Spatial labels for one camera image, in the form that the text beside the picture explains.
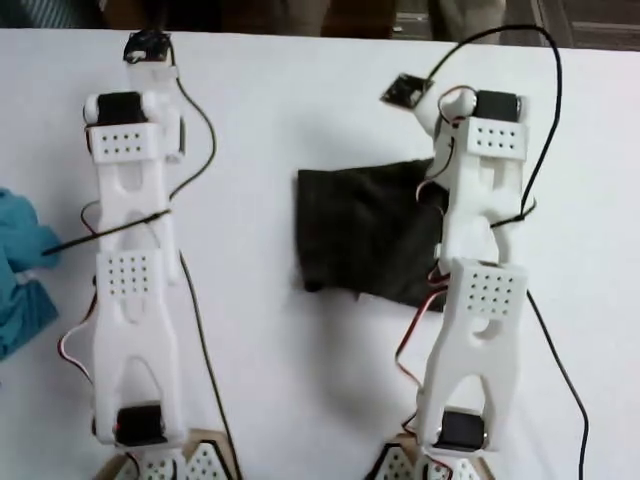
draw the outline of white table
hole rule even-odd
[[[96,198],[81,109],[126,88],[123,32],[0,31],[0,184],[26,194],[64,239]],[[424,75],[445,44],[241,35],[174,36],[183,82],[214,121],[214,168],[174,207],[242,466],[248,479],[357,479],[414,406],[393,365],[413,311],[298,285],[293,197],[299,168],[337,169],[423,157],[431,142],[408,113],[377,98],[401,72]],[[534,189],[523,245],[531,288],[589,411],[589,479],[633,478],[640,362],[637,112],[640,55],[563,51],[562,122]],[[551,122],[554,71],[543,48],[466,48],[438,81],[529,96],[530,158]],[[209,149],[187,111],[188,161]],[[3,478],[90,478],[111,455],[91,436],[91,391],[55,342],[90,299],[95,245],[42,273],[60,320],[0,363]],[[186,287],[173,311],[192,426],[220,422]],[[440,320],[407,353],[419,372]],[[88,335],[70,349],[89,358]],[[529,308],[522,377],[504,459],[517,479],[576,477],[582,421]]]

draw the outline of perforated plate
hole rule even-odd
[[[375,480],[412,480],[413,465],[402,447],[399,445],[389,447],[374,478]]]
[[[526,292],[526,274],[516,267],[490,267],[464,261],[461,295],[469,313],[492,320],[519,315]]]
[[[113,480],[171,480],[173,478],[173,461],[160,460],[159,462],[140,461],[140,476],[135,464],[127,459],[123,467]]]
[[[482,480],[473,465],[471,465],[471,462],[466,458],[458,460],[453,472],[451,480]]]
[[[469,153],[520,161],[527,158],[527,129],[520,123],[471,117],[462,129]]]
[[[97,257],[100,299],[124,299],[151,295],[162,267],[160,250],[126,250],[99,253]]]
[[[154,123],[91,127],[89,135],[96,163],[137,162],[161,156],[160,127]]]
[[[227,480],[220,456],[210,443],[201,443],[187,464],[188,480]]]
[[[187,464],[187,480],[229,480],[216,446],[203,442]],[[114,480],[170,480],[173,478],[173,460],[140,462],[140,477],[132,460],[128,459]]]
[[[453,475],[449,479],[449,470],[433,462],[429,457],[423,456],[416,465],[415,480],[485,480],[478,475],[473,465],[466,458],[452,461],[442,459],[442,463],[453,469]]]

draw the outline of black cloth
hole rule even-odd
[[[440,242],[448,194],[416,187],[432,160],[299,170],[296,243],[305,289],[345,288],[418,307]],[[442,297],[433,309],[441,310]]]

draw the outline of blue cloth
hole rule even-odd
[[[59,255],[45,257],[42,252],[59,243],[49,227],[38,225],[29,200],[0,188],[0,360],[57,318],[40,282],[20,284],[15,274],[56,266]]]

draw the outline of background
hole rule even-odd
[[[475,8],[496,0],[448,0]],[[640,50],[637,0],[506,0],[506,23],[546,27],[565,48]],[[113,28],[449,40],[439,0],[3,0],[0,27]],[[505,33],[507,45],[540,45]]]

